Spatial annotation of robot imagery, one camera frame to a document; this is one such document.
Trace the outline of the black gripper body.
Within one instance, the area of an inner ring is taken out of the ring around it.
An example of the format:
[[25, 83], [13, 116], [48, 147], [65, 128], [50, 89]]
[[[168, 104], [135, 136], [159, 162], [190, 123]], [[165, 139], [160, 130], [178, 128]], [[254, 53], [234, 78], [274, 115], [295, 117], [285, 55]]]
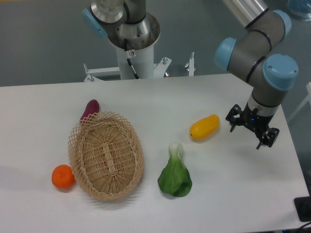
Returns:
[[254, 132], [256, 136], [271, 136], [274, 134], [274, 129], [269, 127], [273, 116], [273, 108], [262, 106], [256, 102], [248, 102], [240, 114], [243, 126]]

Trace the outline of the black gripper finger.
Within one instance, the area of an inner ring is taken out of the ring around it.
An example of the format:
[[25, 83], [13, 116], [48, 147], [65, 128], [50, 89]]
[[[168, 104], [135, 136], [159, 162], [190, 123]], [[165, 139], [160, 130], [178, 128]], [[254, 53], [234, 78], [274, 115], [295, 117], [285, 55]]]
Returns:
[[228, 112], [227, 116], [225, 117], [226, 121], [229, 122], [230, 125], [230, 132], [233, 132], [236, 126], [243, 125], [243, 118], [241, 114], [243, 113], [241, 107], [235, 104], [230, 111]]
[[268, 127], [265, 131], [256, 132], [255, 135], [259, 140], [259, 143], [256, 147], [257, 150], [261, 146], [267, 146], [271, 148], [279, 135], [279, 129]]

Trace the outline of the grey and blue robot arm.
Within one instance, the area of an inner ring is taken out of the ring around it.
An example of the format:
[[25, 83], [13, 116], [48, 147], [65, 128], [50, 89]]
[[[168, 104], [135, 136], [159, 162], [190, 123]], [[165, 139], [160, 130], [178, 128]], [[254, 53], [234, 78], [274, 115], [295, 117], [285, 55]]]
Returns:
[[[271, 147], [279, 130], [269, 123], [298, 74], [296, 61], [271, 54], [291, 30], [283, 11], [271, 11], [262, 0], [226, 0], [226, 7], [247, 30], [241, 40], [228, 37], [218, 46], [214, 61], [223, 70], [252, 86], [244, 108], [234, 105], [226, 116], [232, 129], [244, 126]], [[93, 0], [82, 11], [88, 28], [115, 47], [120, 76], [126, 79], [162, 78], [167, 62], [154, 64], [154, 45], [160, 36], [157, 19], [143, 0]]]

